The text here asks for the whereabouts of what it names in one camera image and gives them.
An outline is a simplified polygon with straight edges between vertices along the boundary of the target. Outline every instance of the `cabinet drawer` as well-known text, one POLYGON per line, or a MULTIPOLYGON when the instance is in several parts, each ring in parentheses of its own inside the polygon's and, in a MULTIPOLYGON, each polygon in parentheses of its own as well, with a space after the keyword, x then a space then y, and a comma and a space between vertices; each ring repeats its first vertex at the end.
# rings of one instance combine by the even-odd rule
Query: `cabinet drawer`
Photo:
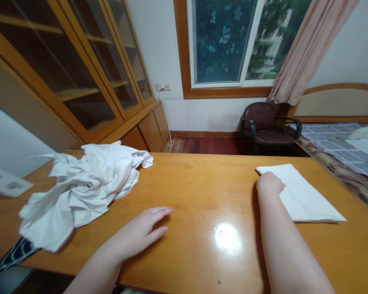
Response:
POLYGON ((121 139, 121 145, 132 147, 138 150, 148 151, 148 148, 137 127, 135 127, 124 138, 121 139))
POLYGON ((154 113, 151 112, 148 116, 146 116, 138 124, 138 127, 150 152, 161 152, 164 143, 162 142, 154 113))

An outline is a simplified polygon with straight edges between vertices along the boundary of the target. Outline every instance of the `curtain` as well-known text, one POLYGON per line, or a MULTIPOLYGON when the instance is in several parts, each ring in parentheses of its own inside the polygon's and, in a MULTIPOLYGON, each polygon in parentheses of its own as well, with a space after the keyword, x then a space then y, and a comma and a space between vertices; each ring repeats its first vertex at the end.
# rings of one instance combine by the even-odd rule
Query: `curtain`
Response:
POLYGON ((268 97, 296 105, 359 0, 312 0, 268 97))

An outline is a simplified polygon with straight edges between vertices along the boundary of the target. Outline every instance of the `wooden cabinet door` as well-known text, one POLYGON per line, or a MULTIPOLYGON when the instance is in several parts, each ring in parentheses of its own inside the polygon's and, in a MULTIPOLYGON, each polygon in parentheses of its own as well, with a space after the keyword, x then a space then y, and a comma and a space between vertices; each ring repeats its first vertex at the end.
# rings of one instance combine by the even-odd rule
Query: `wooden cabinet door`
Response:
POLYGON ((169 126, 165 119, 165 111, 162 107, 162 103, 158 105, 153 112, 158 124, 159 132, 161 133, 162 142, 165 144, 166 140, 169 138, 169 126))
POLYGON ((150 152, 161 152, 164 147, 161 134, 157 121, 155 120, 154 113, 150 113, 139 124, 139 130, 148 146, 150 152))
POLYGON ((56 0, 0 1, 0 64, 80 141, 97 143, 124 123, 56 0))
POLYGON ((109 15, 97 0, 58 2, 79 37, 103 83, 125 121, 143 109, 137 84, 131 78, 109 15))
POLYGON ((124 138, 121 139, 121 145, 132 147, 138 150, 149 151, 137 127, 132 129, 132 131, 130 131, 127 135, 125 135, 124 138))
POLYGON ((133 26, 126 0, 98 0, 105 5, 113 28, 124 52, 131 75, 134 78, 143 107, 155 101, 150 79, 144 65, 139 41, 133 26))

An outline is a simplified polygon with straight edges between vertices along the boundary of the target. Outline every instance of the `power cord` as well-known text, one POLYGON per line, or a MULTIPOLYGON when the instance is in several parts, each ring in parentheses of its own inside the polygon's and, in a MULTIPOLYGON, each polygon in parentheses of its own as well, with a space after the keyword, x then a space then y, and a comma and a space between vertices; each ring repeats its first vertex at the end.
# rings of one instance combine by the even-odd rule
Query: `power cord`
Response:
POLYGON ((161 90, 164 90, 164 89, 165 89, 165 86, 161 86, 161 88, 158 90, 158 99, 161 101, 162 109, 164 110, 165 120, 166 120, 166 123, 167 123, 167 125, 168 125, 169 138, 170 138, 170 140, 171 140, 171 149, 169 150, 169 153, 171 153, 171 152, 172 152, 172 136, 171 136, 171 129, 169 128, 168 119, 166 118, 166 111, 165 111, 164 103, 162 102, 162 99, 161 99, 161 97, 159 96, 159 94, 161 93, 161 90))

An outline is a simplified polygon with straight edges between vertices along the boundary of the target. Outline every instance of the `electrical outlet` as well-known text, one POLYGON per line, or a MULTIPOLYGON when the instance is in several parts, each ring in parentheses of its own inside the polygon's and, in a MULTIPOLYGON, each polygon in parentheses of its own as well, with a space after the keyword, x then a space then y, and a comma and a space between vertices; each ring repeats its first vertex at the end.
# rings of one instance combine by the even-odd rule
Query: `electrical outlet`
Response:
POLYGON ((159 89, 161 89, 161 91, 170 91, 171 85, 170 84, 155 84, 155 89, 157 91, 159 91, 159 89))

